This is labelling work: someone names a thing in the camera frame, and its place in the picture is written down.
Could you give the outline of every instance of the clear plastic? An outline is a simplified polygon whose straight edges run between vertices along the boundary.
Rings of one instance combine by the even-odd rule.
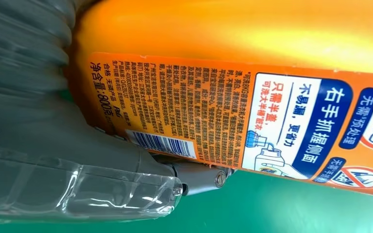
[[[80,165],[0,148],[0,216],[48,219],[157,218],[182,196],[176,177]]]

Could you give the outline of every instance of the bottle cap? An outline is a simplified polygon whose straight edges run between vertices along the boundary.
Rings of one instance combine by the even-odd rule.
[[[261,154],[270,157],[281,157],[281,151],[278,149],[268,150],[267,148],[261,149]]]

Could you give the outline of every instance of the laundry detergent bottle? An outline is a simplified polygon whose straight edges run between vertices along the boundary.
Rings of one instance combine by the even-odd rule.
[[[255,157],[255,171],[267,172],[277,176],[282,175],[282,172],[273,166],[284,167],[285,161],[281,157],[281,151],[278,149],[263,148],[261,153]]]

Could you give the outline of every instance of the orange plastic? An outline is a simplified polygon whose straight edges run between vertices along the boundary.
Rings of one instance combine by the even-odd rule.
[[[256,72],[347,81],[354,99],[344,132],[359,91],[373,86],[373,0],[104,0],[81,16],[68,51],[65,74],[75,101],[90,125],[108,133],[114,132],[99,114],[87,70],[90,58],[106,61],[111,54],[138,55],[117,55],[134,62],[142,55],[165,64],[234,62]],[[372,166],[373,150],[358,146],[343,150],[335,144],[331,154],[348,157],[348,166]]]

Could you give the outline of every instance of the blue banner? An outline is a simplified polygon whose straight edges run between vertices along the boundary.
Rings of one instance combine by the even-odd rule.
[[[311,178],[329,154],[353,97],[349,84],[322,79],[311,119],[292,166]]]
[[[339,147],[347,150],[354,149],[360,141],[373,115],[373,88],[365,88],[361,91],[356,102],[353,116],[345,130],[344,136],[339,142]]]
[[[333,176],[335,176],[337,172],[339,172],[339,170],[341,170],[345,162],[346,160],[344,158],[339,158],[339,157],[331,158],[328,161],[325,168],[321,171],[321,173],[314,179],[314,182],[317,182],[317,183],[328,182],[329,180],[331,180]]]

